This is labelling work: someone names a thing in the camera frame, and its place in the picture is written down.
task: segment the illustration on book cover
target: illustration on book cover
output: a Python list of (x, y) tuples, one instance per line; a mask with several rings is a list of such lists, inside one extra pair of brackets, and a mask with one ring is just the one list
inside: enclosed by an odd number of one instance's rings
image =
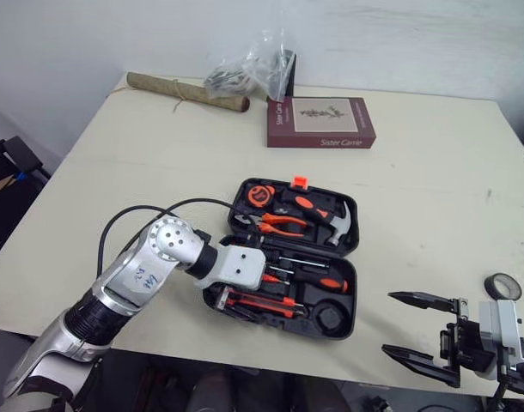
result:
[(348, 99), (292, 99), (295, 131), (358, 131)]

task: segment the black tape roll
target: black tape roll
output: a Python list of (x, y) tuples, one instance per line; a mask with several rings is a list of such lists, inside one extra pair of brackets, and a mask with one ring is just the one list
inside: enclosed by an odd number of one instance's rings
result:
[(494, 300), (518, 300), (521, 297), (520, 283), (505, 273), (496, 273), (485, 278), (484, 286)]

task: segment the black tool case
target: black tool case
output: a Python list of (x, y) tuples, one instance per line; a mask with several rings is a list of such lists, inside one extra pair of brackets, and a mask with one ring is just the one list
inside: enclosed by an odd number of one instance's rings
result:
[[(352, 333), (356, 317), (356, 270), (348, 260), (344, 259), (344, 256), (353, 251), (359, 242), (357, 205), (349, 196), (317, 187), (308, 187), (307, 180), (302, 180), (303, 178), (295, 178), (291, 184), (269, 179), (248, 179), (241, 184), (234, 200), (234, 206), (246, 215), (262, 216), (264, 213), (269, 213), (304, 220), (307, 223), (305, 227), (295, 222), (274, 225), (287, 233), (299, 234), (289, 236), (280, 233), (262, 233), (260, 242), (258, 236), (252, 235), (253, 225), (249, 226), (236, 219), (237, 213), (232, 210), (228, 216), (228, 224), (234, 234), (224, 237), (220, 243), (248, 246), (256, 246), (254, 243), (258, 243), (266, 255), (265, 273), (289, 282), (289, 285), (275, 281), (262, 282), (257, 291), (234, 288), (236, 291), (268, 299), (292, 298), (295, 303), (304, 306), (302, 310), (305, 312), (288, 318), (280, 312), (241, 304), (232, 306), (226, 304), (224, 308), (218, 309), (219, 302), (221, 304), (223, 301), (228, 302), (225, 298), (222, 300), (222, 291), (227, 285), (221, 283), (204, 290), (204, 301), (208, 306), (234, 318), (268, 324), (304, 336), (345, 339)], [(260, 186), (272, 189), (262, 193), (262, 202), (258, 202), (258, 198), (255, 198), (253, 201), (258, 206), (254, 206), (247, 194), (257, 193), (256, 190), (260, 189)], [(298, 197), (307, 199), (313, 207), (306, 209), (300, 206)], [(333, 229), (328, 221), (321, 219), (321, 215), (330, 212), (331, 215), (344, 217), (344, 203), (350, 211), (350, 227), (338, 239), (336, 246), (329, 245), (326, 240), (332, 236)], [(305, 260), (322, 266), (291, 262), (287, 258)], [(306, 273), (311, 282), (296, 280), (296, 277), (306, 276)], [(331, 278), (331, 280), (327, 279), (326, 287), (320, 284), (315, 286), (314, 276), (323, 279)], [(347, 286), (340, 285), (337, 288), (332, 279), (342, 279)], [(329, 284), (332, 285), (333, 290), (329, 290)]]

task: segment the book cover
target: book cover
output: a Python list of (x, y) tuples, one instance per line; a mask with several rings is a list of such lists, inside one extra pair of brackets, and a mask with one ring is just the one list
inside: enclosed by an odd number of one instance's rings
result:
[(375, 139), (362, 98), (268, 100), (269, 148), (370, 148)]

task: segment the hammer head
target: hammer head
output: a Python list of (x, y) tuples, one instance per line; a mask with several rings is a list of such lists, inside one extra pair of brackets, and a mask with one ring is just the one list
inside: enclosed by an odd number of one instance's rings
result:
[(327, 239), (327, 243), (330, 243), (331, 245), (338, 246), (338, 241), (340, 237), (343, 234), (347, 234), (350, 230), (351, 225), (351, 218), (350, 218), (350, 208), (348, 208), (348, 205), (346, 202), (344, 202), (344, 210), (346, 211), (345, 217), (338, 217), (334, 216), (329, 223), (332, 227), (334, 227), (334, 233), (332, 236)]

